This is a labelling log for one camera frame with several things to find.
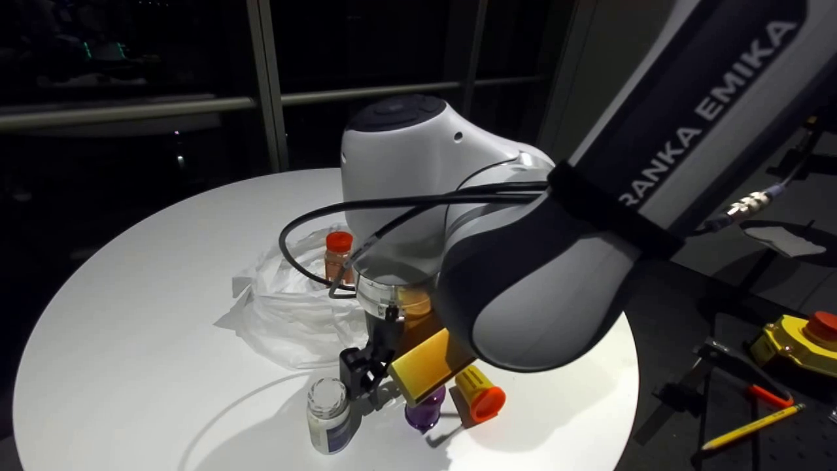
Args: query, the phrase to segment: round white table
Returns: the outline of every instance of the round white table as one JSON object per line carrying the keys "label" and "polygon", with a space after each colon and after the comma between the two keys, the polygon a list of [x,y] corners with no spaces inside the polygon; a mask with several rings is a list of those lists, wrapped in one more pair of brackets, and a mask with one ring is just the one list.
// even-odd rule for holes
{"label": "round white table", "polygon": [[583,359],[546,375],[487,370],[507,393],[494,422],[432,447],[400,404],[316,456],[290,372],[218,325],[230,277],[281,227],[339,199],[337,169],[230,184],[133,226],[49,300],[15,381],[27,471],[274,468],[613,468],[639,404],[636,342],[619,316]]}

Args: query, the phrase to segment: plastic bag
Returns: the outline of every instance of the plastic bag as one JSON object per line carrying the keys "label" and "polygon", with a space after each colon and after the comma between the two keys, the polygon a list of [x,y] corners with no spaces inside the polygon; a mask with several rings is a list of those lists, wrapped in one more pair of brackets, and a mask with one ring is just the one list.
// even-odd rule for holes
{"label": "plastic bag", "polygon": [[[328,232],[329,227],[321,227],[290,244],[290,253],[308,273],[325,269]],[[360,305],[354,299],[329,299],[325,285],[296,273],[278,249],[237,277],[233,290],[240,290],[240,300],[224,326],[283,367],[332,367],[342,349],[366,339]]]}

